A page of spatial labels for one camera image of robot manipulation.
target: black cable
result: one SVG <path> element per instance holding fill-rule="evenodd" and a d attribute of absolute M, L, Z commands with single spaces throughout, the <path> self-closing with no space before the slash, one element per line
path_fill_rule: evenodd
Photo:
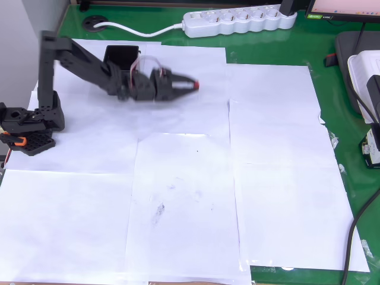
<path fill-rule="evenodd" d="M 351 244 L 352 244 L 352 236 L 354 234 L 354 229 L 356 227 L 357 221 L 360 219 L 362 214 L 365 210 L 367 210 L 368 206 L 371 205 L 372 202 L 380 195 L 380 188 L 376 191 L 376 193 L 366 202 L 366 204 L 360 209 L 359 213 L 357 214 L 356 218 L 354 218 L 351 228 L 349 231 L 349 238 L 347 241 L 347 249 L 346 249 L 346 260 L 344 262 L 344 271 L 343 271 L 343 278 L 342 278 L 342 285 L 346 285 L 347 276 L 349 274 L 349 266 L 350 266 L 350 255 L 351 255 Z"/>
<path fill-rule="evenodd" d="M 364 32 L 365 28 L 366 28 L 366 23 L 363 23 L 362 24 L 362 28 L 360 29 L 359 37 L 357 37 L 356 46 L 355 46 L 355 48 L 353 50 L 353 54 L 354 55 L 357 54 L 357 48 L 359 47 L 359 43 L 360 43 L 360 40 L 362 39 L 362 35 L 363 35 L 363 32 Z"/>
<path fill-rule="evenodd" d="M 341 27 L 341 26 L 344 26 L 344 25 L 346 25 L 348 22 L 345 22 L 345 23 L 343 23 L 343 24 L 340 24 L 340 25 L 336 25 L 336 24 L 334 24 L 333 22 L 331 22 L 330 20 L 327 20 L 327 22 L 330 24 L 330 25 L 333 25 L 333 26 L 336 26 L 336 27 Z"/>

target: monitor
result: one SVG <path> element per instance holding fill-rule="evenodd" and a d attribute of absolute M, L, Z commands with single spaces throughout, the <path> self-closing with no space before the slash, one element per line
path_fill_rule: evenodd
<path fill-rule="evenodd" d="M 308 19 L 380 23 L 380 0 L 311 0 Z"/>

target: black robot arm segment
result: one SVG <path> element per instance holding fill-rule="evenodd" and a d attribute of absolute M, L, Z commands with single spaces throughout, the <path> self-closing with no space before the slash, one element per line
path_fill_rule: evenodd
<path fill-rule="evenodd" d="M 108 95 L 117 96 L 119 100 L 130 97 L 134 100 L 169 101 L 199 88 L 197 81 L 172 74 L 166 68 L 154 69 L 150 78 L 138 71 L 133 71 L 131 76 L 130 70 L 121 69 L 117 62 L 101 61 L 75 41 L 57 38 L 54 33 L 43 31 L 37 89 L 39 107 L 30 111 L 8 108 L 0 103 L 0 126 L 4 130 L 0 140 L 12 150 L 33 156 L 54 147 L 52 132 L 65 128 L 61 102 L 53 89 L 55 60 L 71 73 L 99 86 Z"/>

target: white power strip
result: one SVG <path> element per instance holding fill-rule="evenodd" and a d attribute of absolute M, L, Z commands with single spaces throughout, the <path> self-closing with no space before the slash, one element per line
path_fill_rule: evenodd
<path fill-rule="evenodd" d="M 297 13 L 286 17 L 278 9 L 279 4 L 189 12 L 183 16 L 182 29 L 188 37 L 211 37 L 293 27 Z"/>

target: table surface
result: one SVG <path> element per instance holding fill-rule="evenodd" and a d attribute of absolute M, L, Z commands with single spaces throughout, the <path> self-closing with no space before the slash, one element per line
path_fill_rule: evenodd
<path fill-rule="evenodd" d="M 109 27 L 99 33 L 82 29 L 83 19 L 89 15 L 103 15 L 109 21 L 124 24 L 143 33 L 152 33 L 172 24 L 180 23 L 184 13 L 204 9 L 150 8 L 92 5 L 87 12 L 78 6 L 69 7 L 60 36 L 92 40 L 151 40 L 163 45 L 206 46 L 226 48 L 227 63 L 307 65 L 311 72 L 321 117 L 328 130 L 338 137 L 335 155 L 345 167 L 342 173 L 344 186 L 353 214 L 380 186 L 380 170 L 370 170 L 359 151 L 359 142 L 369 127 L 352 109 L 339 67 L 325 68 L 323 59 L 334 53 L 334 39 L 342 31 L 360 30 L 360 23 L 347 23 L 336 27 L 322 20 L 307 20 L 300 12 L 290 30 L 262 31 L 259 33 L 218 35 L 197 39 L 188 38 L 181 30 L 174 30 L 154 38 L 141 38 L 118 28 Z M 380 24 L 368 24 L 367 30 L 380 30 Z M 368 208 L 358 222 L 360 238 L 368 244 L 365 250 L 370 273 L 350 272 L 347 284 L 380 284 L 380 199 Z M 259 283 L 280 284 L 339 284 L 341 271 L 284 270 L 279 267 L 251 267 L 252 280 Z"/>

